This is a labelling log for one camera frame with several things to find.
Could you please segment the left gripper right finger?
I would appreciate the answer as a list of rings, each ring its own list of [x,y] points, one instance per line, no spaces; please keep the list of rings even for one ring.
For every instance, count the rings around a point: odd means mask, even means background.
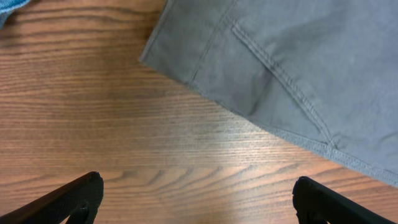
[[[306,176],[292,194],[300,224],[394,224]]]

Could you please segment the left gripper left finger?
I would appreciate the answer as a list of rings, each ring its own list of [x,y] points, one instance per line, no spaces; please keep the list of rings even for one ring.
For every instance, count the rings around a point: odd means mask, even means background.
[[[1,217],[1,223],[93,224],[104,195],[104,180],[89,172]]]

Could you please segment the grey cotton shorts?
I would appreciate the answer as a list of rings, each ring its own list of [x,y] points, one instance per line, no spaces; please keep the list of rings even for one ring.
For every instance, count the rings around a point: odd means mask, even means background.
[[[141,62],[397,185],[396,1],[167,1]]]

